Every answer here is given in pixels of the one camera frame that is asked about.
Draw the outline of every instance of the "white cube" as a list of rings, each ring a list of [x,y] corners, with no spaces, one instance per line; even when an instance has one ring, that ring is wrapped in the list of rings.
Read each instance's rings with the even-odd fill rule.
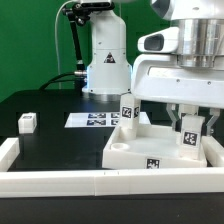
[[[29,134],[33,133],[37,126],[37,116],[36,113],[26,113],[22,114],[18,121],[19,133]]]

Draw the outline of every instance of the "black cable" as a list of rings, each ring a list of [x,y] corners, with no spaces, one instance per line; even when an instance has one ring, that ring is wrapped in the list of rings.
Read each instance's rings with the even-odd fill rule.
[[[52,81],[55,81],[57,79],[61,79],[61,78],[66,77],[66,76],[74,76],[74,72],[67,72],[67,73],[63,73],[61,75],[57,75],[54,78],[50,79],[48,82],[52,82]]]
[[[67,9],[65,7],[64,15],[66,15],[68,17],[68,20],[70,22],[70,28],[72,31],[75,55],[76,55],[76,60],[77,60],[77,64],[76,64],[77,70],[85,70],[85,65],[84,65],[83,59],[82,59],[82,53],[81,53],[81,48],[80,48],[80,42],[79,42],[79,36],[78,36],[74,12],[72,11],[72,9]]]
[[[53,83],[59,83],[59,82],[75,82],[76,79],[64,79],[64,80],[54,80],[54,81],[49,81],[42,85],[39,90],[45,90],[50,84]]]

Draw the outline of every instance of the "black table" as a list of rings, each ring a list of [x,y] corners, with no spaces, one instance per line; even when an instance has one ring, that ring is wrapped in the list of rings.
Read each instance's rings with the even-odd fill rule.
[[[170,124],[165,105],[142,103],[152,122]],[[21,91],[0,104],[0,141],[18,136],[22,113],[36,112],[33,135],[9,172],[102,169],[113,128],[65,129],[71,112],[117,112],[119,103],[80,98],[73,90]],[[0,223],[223,223],[224,193],[0,199]]]

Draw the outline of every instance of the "white plastic holder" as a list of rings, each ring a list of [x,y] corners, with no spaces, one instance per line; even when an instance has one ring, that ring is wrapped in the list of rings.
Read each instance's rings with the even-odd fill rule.
[[[20,134],[31,134],[34,132],[37,126],[36,113],[25,113],[22,114],[18,121],[19,133]]]
[[[103,168],[161,169],[206,167],[203,146],[198,160],[180,157],[180,145],[171,127],[139,124],[135,139],[123,139],[116,126],[103,151]]]

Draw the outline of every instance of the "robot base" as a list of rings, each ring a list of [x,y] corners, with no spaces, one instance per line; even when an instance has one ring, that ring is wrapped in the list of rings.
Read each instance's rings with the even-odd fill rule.
[[[103,152],[103,167],[111,169],[158,169],[206,167],[203,145],[198,160],[180,157],[176,133],[171,127],[139,124],[134,140],[120,138],[117,126]]]
[[[111,102],[111,101],[119,101],[121,99],[120,94],[97,94],[88,91],[86,87],[82,89],[82,96],[87,99]]]

